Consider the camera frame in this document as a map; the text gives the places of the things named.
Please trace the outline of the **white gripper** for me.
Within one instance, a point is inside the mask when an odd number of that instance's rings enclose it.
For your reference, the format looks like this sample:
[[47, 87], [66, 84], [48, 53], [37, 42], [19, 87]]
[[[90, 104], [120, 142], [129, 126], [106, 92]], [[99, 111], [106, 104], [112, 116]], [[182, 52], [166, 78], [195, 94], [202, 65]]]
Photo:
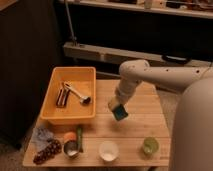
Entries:
[[115, 90], [116, 97], [109, 100], [108, 108], [113, 111], [119, 106], [119, 102], [125, 105], [134, 95], [137, 86], [137, 82], [122, 78]]

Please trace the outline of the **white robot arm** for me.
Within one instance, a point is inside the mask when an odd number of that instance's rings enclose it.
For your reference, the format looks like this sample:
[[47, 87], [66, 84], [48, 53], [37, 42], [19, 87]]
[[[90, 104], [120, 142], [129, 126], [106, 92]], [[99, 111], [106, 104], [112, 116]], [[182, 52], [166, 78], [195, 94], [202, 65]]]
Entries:
[[173, 122], [169, 171], [213, 171], [213, 67], [152, 67], [131, 60], [119, 67], [120, 82], [108, 108], [117, 120], [142, 82], [181, 94]]

